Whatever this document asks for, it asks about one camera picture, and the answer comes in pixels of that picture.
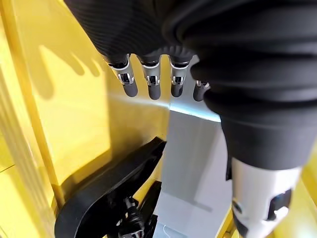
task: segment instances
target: yellow panel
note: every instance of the yellow panel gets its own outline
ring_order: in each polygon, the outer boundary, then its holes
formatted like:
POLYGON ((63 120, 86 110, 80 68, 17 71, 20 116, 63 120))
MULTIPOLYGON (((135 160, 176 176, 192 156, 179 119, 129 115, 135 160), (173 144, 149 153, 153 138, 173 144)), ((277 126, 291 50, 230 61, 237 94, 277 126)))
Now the yellow panel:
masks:
POLYGON ((0 131, 0 173, 14 165, 6 142, 0 131))
POLYGON ((302 179, 315 206, 317 206, 317 143, 313 148, 311 160, 303 169, 302 179))
POLYGON ((39 217, 13 166, 0 173, 0 235, 5 238, 44 238, 39 217))
POLYGON ((231 233, 233 228, 234 228, 233 215, 232 215, 232 210, 230 206, 224 220, 222 221, 221 226, 219 227, 216 237, 222 238, 222 237, 228 236, 228 234, 231 233))
POLYGON ((275 238, 316 238, 317 209, 300 181, 294 191, 288 216, 274 230, 275 238))
MULTIPOLYGON (((149 99, 141 65, 131 56, 139 89, 138 96, 131 99, 61 2, 1 3, 23 103, 32 124, 28 128, 33 130, 59 205, 101 166, 123 158, 156 135, 166 138, 170 99, 167 57, 161 63, 162 96, 154 102, 149 99)), ((144 188, 159 178, 159 168, 144 188)), ((137 195, 146 191, 141 189, 137 195)))

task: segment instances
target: metal bracket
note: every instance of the metal bracket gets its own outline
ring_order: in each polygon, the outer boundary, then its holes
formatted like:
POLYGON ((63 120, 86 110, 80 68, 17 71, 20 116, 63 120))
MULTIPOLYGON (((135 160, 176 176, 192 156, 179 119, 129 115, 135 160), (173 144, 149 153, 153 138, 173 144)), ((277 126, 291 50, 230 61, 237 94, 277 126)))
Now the metal bracket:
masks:
MULTIPOLYGON (((165 144, 158 137, 154 138, 115 167, 103 171, 84 185, 62 207, 55 223, 55 237, 100 238, 107 235, 108 238, 118 238, 124 228, 123 221, 131 225, 125 220, 128 212, 126 198, 132 197, 150 177, 165 144)), ((136 217, 138 213, 142 216, 140 221, 144 223, 145 238, 150 238, 149 232, 155 229, 149 225, 156 224, 153 211, 159 192, 160 182, 155 182, 148 192, 152 195, 144 199, 138 212, 134 210, 136 217)))

